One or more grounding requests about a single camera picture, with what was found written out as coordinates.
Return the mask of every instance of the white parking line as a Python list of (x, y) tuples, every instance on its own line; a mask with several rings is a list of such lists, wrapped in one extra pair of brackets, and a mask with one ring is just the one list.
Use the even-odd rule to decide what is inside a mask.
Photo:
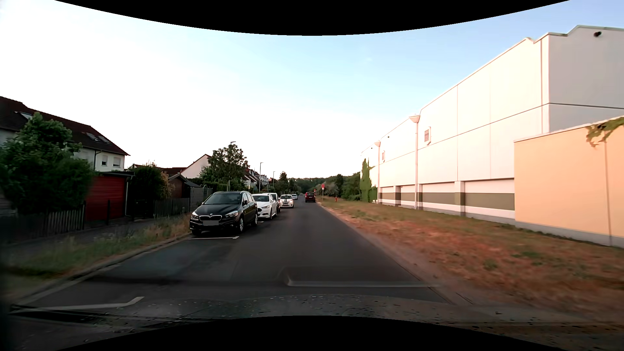
[(238, 239), (238, 236), (236, 236), (236, 237), (222, 237), (222, 238), (188, 238), (187, 240), (203, 240), (203, 239)]
[(114, 307), (126, 307), (139, 302), (144, 296), (138, 296), (126, 302), (124, 304), (101, 304), (101, 305), (82, 305), (82, 306), (60, 306), (60, 307), (39, 307), (35, 309), (21, 309), (10, 312), (10, 314), (16, 314), (21, 312), (39, 312), (39, 311), (71, 311), (71, 310), (92, 310), (92, 309), (112, 309)]

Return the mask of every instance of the white building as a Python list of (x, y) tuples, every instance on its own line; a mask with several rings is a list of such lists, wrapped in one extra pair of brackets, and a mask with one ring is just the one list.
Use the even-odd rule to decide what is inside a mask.
[(374, 166), (383, 204), (514, 223), (514, 140), (624, 115), (622, 81), (624, 29), (577, 26), (527, 38), (361, 159)]
[[(5, 143), (22, 129), (35, 112), (37, 111), (19, 101), (0, 97), (0, 144)], [(45, 112), (41, 112), (41, 115), (44, 120), (53, 119), (62, 122), (72, 131), (72, 140), (82, 143), (82, 149), (75, 155), (88, 160), (94, 165), (94, 170), (99, 172), (124, 170), (124, 160), (129, 156), (128, 153), (93, 127)]]

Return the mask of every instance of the street lamp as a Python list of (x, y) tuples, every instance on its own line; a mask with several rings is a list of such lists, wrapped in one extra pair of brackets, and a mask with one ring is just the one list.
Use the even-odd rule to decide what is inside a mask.
[(258, 183), (260, 183), (260, 186), (258, 187), (258, 191), (262, 191), (262, 164), (264, 162), (260, 163), (260, 174), (258, 174)]
[(381, 188), (379, 187), (379, 151), (381, 150), (381, 141), (376, 141), (375, 146), (377, 147), (377, 203), (380, 204), (381, 201), (379, 199), (379, 191)]

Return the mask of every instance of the ivy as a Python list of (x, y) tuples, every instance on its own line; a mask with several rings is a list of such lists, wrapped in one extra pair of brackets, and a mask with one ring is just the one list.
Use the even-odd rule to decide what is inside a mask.
[(616, 119), (611, 119), (604, 123), (598, 123), (586, 127), (589, 130), (589, 132), (587, 132), (587, 142), (589, 142), (592, 147), (596, 147), (598, 144), (592, 142), (594, 138), (600, 137), (600, 134), (604, 133), (602, 139), (600, 139), (598, 142), (605, 142), (607, 141), (607, 138), (611, 135), (611, 133), (613, 133), (613, 131), (620, 126), (624, 126), (624, 116), (620, 116)]

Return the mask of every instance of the ventilation grille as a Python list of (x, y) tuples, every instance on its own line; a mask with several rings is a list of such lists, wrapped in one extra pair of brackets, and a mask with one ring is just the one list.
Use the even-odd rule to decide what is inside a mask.
[(429, 145), (431, 143), (431, 127), (425, 129), (425, 143)]

